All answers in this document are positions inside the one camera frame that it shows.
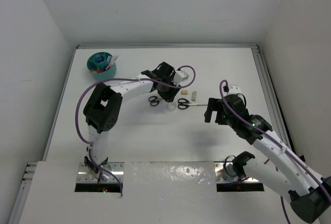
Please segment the grey white eraser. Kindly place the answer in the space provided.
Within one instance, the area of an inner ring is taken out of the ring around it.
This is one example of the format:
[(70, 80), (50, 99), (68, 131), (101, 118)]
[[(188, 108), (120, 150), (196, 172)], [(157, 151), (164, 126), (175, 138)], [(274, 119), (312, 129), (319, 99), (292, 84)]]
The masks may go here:
[(197, 99), (197, 92), (194, 91), (194, 92), (192, 92), (191, 100), (196, 101), (196, 99)]

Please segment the large black scissors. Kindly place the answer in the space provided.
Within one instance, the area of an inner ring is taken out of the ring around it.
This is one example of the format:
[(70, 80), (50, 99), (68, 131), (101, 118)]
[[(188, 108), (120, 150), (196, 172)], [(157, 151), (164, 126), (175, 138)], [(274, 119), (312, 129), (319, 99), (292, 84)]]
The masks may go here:
[(180, 110), (186, 110), (189, 107), (202, 107), (202, 106), (207, 106), (206, 103), (194, 103), (194, 102), (190, 102), (189, 100), (185, 99), (185, 98), (179, 98), (177, 100), (177, 107)]

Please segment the small black scissors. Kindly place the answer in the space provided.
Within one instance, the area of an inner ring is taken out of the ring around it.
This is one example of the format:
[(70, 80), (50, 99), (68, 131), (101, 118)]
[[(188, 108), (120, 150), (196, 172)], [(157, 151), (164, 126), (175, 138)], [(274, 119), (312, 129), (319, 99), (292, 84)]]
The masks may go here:
[(152, 107), (159, 105), (161, 101), (162, 101), (162, 98), (159, 96), (150, 96), (148, 98), (148, 102), (149, 102), (150, 106), (152, 106)]

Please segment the clear tape roll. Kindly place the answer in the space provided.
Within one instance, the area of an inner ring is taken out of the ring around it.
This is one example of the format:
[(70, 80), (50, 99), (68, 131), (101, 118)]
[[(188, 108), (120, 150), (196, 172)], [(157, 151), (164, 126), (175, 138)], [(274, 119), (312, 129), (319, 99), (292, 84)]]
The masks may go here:
[(175, 102), (169, 102), (166, 105), (166, 109), (170, 112), (173, 112), (177, 109), (177, 104)]

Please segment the pink highlighter pen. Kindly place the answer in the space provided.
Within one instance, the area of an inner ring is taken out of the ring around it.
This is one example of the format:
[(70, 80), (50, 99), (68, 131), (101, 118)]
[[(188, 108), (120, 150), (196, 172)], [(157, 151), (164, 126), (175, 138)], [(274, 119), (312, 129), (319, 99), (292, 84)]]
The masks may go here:
[(118, 58), (118, 55), (113, 56), (113, 57), (111, 58), (110, 63), (108, 64), (107, 69), (110, 69), (110, 68), (115, 64), (117, 58)]

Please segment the blue highlighter pen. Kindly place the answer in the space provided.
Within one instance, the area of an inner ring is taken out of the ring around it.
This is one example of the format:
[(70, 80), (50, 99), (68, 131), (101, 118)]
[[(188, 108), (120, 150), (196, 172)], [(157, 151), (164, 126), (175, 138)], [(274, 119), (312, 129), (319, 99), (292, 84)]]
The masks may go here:
[(109, 64), (110, 64), (111, 58), (112, 58), (111, 55), (109, 55), (109, 56), (107, 57), (105, 70), (108, 70), (108, 67), (109, 67)]

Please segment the red gel pen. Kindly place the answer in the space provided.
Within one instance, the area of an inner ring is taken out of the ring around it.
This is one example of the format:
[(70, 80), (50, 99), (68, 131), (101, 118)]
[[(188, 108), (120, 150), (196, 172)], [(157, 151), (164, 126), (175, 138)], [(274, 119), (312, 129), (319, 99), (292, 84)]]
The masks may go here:
[(91, 70), (90, 72), (91, 73), (103, 73), (104, 71), (102, 71), (102, 70)]

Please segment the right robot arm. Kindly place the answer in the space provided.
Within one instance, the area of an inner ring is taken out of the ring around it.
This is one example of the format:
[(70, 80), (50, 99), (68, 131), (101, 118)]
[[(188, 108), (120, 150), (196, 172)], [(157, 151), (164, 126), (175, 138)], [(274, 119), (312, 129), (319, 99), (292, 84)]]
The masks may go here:
[(217, 113), (217, 124), (230, 126), (275, 166), (270, 169), (252, 153), (242, 152), (232, 159), (231, 165), (223, 167), (223, 178), (252, 177), (260, 181), (283, 197), (306, 223), (314, 223), (330, 207), (330, 177), (323, 177), (302, 162), (263, 117), (249, 114), (245, 101), (238, 94), (210, 98), (205, 122), (211, 121), (213, 112)]

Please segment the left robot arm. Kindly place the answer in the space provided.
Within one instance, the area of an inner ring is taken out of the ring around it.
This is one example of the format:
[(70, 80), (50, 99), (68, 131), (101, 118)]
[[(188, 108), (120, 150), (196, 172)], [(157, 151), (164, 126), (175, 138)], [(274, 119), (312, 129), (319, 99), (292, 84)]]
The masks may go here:
[(83, 110), (89, 144), (84, 158), (86, 166), (98, 175), (99, 167), (108, 162), (108, 132), (115, 126), (124, 102), (153, 91), (166, 102), (172, 102), (180, 84), (188, 77), (186, 72), (162, 62), (156, 69), (145, 70), (135, 78), (120, 79), (119, 83), (112, 86), (103, 82), (96, 85)]

